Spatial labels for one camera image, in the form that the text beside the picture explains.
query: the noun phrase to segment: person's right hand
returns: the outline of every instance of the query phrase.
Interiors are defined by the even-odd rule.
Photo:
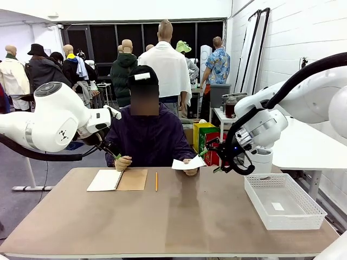
[[[122,156],[114,161],[114,167],[117,171],[124,171],[132,163],[130,156]]]

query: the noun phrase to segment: white shirt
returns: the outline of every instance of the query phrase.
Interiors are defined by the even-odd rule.
[[[8,95],[30,94],[30,84],[20,61],[5,58],[0,63],[0,84]]]
[[[187,62],[184,55],[177,52],[170,43],[159,42],[139,57],[138,64],[150,66],[157,74],[160,98],[187,92],[184,103],[190,106],[191,85]]]

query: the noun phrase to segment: pencil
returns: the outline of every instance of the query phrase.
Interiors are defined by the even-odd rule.
[[[158,191],[158,172],[156,172],[156,192]]]

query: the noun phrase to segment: glass jar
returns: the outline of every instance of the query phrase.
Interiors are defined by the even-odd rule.
[[[226,117],[234,118],[235,117],[235,105],[237,103],[236,97],[231,96],[226,101]]]

